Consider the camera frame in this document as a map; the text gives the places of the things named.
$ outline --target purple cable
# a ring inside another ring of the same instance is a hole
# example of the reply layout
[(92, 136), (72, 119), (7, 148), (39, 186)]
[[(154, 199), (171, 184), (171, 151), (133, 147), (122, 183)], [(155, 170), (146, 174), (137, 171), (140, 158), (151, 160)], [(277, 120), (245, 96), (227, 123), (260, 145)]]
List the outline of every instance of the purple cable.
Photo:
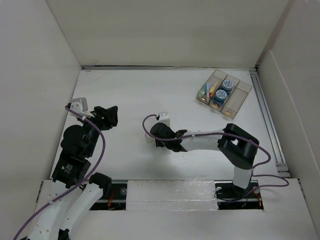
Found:
[[(70, 108), (68, 108), (68, 106), (65, 106), (65, 109), (76, 115), (79, 118), (83, 118), (82, 115), (80, 115), (79, 113), (71, 110)], [(90, 124), (92, 127), (94, 127), (95, 130), (97, 130), (97, 132), (100, 134), (101, 138), (102, 138), (102, 151), (100, 154), (100, 157), (98, 159), (98, 161), (96, 162), (96, 164), (94, 165), (94, 167), (92, 168), (92, 170), (80, 181), (78, 182), (75, 186), (73, 186), (72, 188), (70, 188), (68, 191), (64, 192), (63, 194), (61, 194), (60, 196), (57, 196), (55, 199), (52, 200), (52, 202), (56, 202), (60, 199), (62, 199), (64, 196), (68, 195), (69, 193), (71, 193), (73, 190), (77, 189), (81, 184), (83, 184), (90, 176), (91, 174), (97, 169), (99, 163), (102, 160), (102, 157), (104, 156), (105, 153), (105, 149), (106, 149), (106, 140), (105, 137), (103, 135), (103, 133), (101, 132), (101, 130), (94, 125), (89, 119), (85, 118), (84, 119), (88, 124)], [(25, 229), (25, 227), (32, 221), (32, 219), (34, 219), (39, 213), (41, 213), (44, 209), (46, 209), (47, 207), (50, 206), (50, 203), (45, 204), (43, 207), (41, 207), (38, 211), (36, 211), (23, 225), (22, 227), (19, 229), (19, 231), (16, 233), (16, 235), (14, 236), (13, 240), (17, 240), (19, 235), (21, 234), (21, 232)]]
[[(238, 135), (227, 133), (227, 132), (209, 132), (209, 133), (198, 133), (198, 134), (194, 134), (194, 135), (189, 134), (189, 135), (184, 135), (184, 136), (177, 137), (177, 138), (159, 138), (159, 137), (153, 136), (150, 132), (148, 132), (148, 130), (145, 127), (146, 120), (148, 118), (151, 118), (151, 117), (157, 117), (157, 115), (156, 114), (151, 114), (151, 115), (146, 116), (142, 121), (142, 128), (143, 128), (143, 130), (145, 131), (145, 133), (148, 136), (150, 136), (151, 138), (153, 138), (155, 140), (162, 141), (162, 142), (170, 142), (170, 141), (179, 141), (179, 140), (182, 140), (182, 139), (193, 138), (193, 137), (205, 137), (205, 136), (213, 136), (213, 135), (222, 135), (222, 136), (232, 137), (232, 138), (235, 138), (235, 139), (250, 143), (253, 146), (255, 146), (256, 148), (258, 148), (261, 151), (263, 151), (268, 156), (268, 159), (266, 161), (259, 162), (256, 165), (253, 165), (253, 167), (252, 167), (253, 170), (256, 167), (260, 166), (260, 165), (269, 163), (270, 160), (271, 160), (270, 153), (267, 150), (265, 150), (263, 147), (259, 146), (258, 144), (256, 144), (255, 142), (251, 141), (250, 139), (246, 139), (246, 138), (244, 138), (242, 136), (238, 136)], [(281, 179), (281, 180), (285, 181), (286, 184), (284, 184), (284, 185), (272, 185), (272, 184), (270, 184), (270, 185), (256, 186), (253, 189), (251, 189), (244, 197), (248, 196), (249, 194), (251, 194), (252, 192), (254, 192), (255, 190), (258, 190), (260, 188), (265, 188), (265, 187), (287, 187), (289, 185), (288, 180), (286, 180), (284, 177), (277, 176), (277, 175), (272, 175), (272, 174), (254, 175), (253, 174), (253, 170), (252, 170), (252, 177), (274, 177), (274, 178), (278, 178), (278, 179)], [(238, 201), (238, 200), (228, 201), (228, 203), (234, 203), (236, 201)]]

